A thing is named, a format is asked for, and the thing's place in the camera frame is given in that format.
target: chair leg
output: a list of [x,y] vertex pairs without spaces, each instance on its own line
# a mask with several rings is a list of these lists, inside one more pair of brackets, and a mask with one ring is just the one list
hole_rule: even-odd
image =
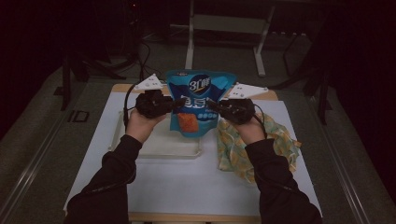
[[326,125],[326,104],[327,104],[327,90],[329,86],[329,76],[330,71],[326,70],[322,76],[321,87],[320,87],[320,95],[319,95],[319,105],[318,105],[318,116],[320,121]]
[[288,46],[286,47],[285,51],[283,51],[283,55],[282,55],[283,63],[285,64],[286,72],[288,73],[288,76],[289,76],[289,77],[291,76],[291,72],[290,72],[290,70],[289,70],[288,60],[286,59],[286,53],[289,51],[289,49],[291,48],[291,46],[293,45],[293,43],[296,41],[296,39],[297,39],[298,36],[299,36],[299,35],[296,35],[296,36],[290,41],[290,43],[289,43]]

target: white paper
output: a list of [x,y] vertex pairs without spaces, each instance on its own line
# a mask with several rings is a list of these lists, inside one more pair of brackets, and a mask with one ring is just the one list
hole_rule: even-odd
[[[134,105],[137,94],[130,95]],[[111,146],[125,93],[112,92],[67,202],[85,187],[101,167],[102,156]],[[296,139],[288,111],[281,101],[254,101],[263,112],[284,125]],[[318,199],[300,152],[293,173],[299,188],[320,210]],[[218,167],[216,136],[202,138],[202,154],[193,160],[138,159],[137,176],[128,186],[130,212],[259,216],[260,193],[233,172]]]

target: logo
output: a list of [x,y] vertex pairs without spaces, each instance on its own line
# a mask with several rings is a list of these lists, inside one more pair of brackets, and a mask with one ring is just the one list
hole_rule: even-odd
[[196,75],[189,83],[190,91],[195,94],[202,94],[210,88],[211,80],[208,75]]

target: hand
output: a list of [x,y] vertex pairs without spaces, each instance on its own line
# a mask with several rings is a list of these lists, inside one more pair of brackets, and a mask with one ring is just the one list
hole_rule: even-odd
[[244,124],[234,124],[230,122],[241,135],[246,145],[265,139],[264,131],[260,123],[252,118]]
[[131,112],[128,127],[125,133],[143,144],[146,142],[146,140],[148,140],[155,125],[165,118],[166,115],[159,116],[155,119],[147,119],[143,115],[139,114],[137,109],[134,109]]

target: black sleeve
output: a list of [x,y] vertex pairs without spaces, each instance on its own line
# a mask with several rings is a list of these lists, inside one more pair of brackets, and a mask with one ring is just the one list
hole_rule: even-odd
[[274,152],[274,139],[246,147],[260,195],[262,223],[322,223],[319,210],[299,189],[285,157]]
[[117,148],[102,158],[102,168],[90,183],[69,201],[64,223],[129,223],[126,185],[134,181],[141,147],[124,135]]

